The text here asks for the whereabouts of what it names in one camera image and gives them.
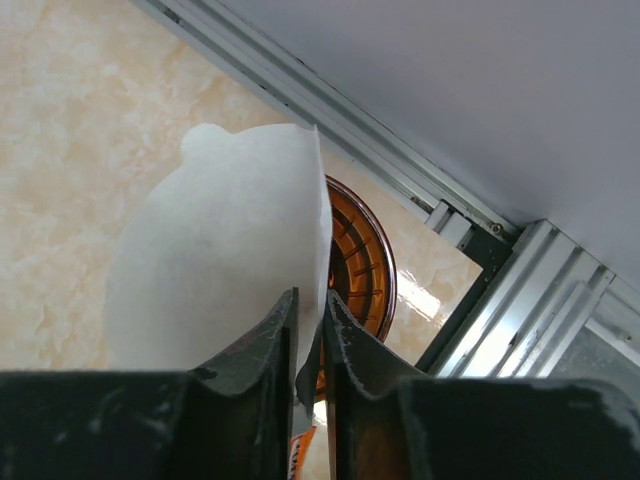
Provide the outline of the white paper coffee filters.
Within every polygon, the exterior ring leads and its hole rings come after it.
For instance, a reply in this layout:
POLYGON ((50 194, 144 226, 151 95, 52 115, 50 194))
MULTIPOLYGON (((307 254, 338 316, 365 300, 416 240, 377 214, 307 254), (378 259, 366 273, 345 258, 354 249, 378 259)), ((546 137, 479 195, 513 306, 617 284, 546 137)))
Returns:
POLYGON ((316 129, 200 124, 113 255, 103 309, 113 369, 195 367, 299 291, 296 363, 314 356, 332 238, 316 129))

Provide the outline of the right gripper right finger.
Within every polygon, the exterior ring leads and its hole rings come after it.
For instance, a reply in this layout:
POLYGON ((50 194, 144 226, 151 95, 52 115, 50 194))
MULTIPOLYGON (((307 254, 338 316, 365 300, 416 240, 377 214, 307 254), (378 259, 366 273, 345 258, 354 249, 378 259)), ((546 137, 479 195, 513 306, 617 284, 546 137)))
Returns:
POLYGON ((329 292, 323 320, 335 479, 635 479, 639 414, 594 380, 434 378, 329 292))

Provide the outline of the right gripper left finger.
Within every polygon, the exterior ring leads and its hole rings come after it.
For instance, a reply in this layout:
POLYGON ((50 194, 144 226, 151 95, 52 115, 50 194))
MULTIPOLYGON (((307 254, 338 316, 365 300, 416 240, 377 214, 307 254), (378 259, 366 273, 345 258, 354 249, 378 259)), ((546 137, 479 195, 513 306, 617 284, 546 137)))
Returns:
POLYGON ((284 479, 299 295, 175 371, 7 371, 5 479, 284 479))

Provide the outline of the brown coffee dripper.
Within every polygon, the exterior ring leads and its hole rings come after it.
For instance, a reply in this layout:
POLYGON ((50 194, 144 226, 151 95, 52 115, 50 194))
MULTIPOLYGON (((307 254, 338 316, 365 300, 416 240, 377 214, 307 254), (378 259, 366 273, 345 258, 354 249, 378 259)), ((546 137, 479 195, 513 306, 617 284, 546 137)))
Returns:
POLYGON ((380 222, 352 189, 326 178, 332 208, 328 288, 355 320, 383 341, 393 322, 397 273, 392 248, 380 222))

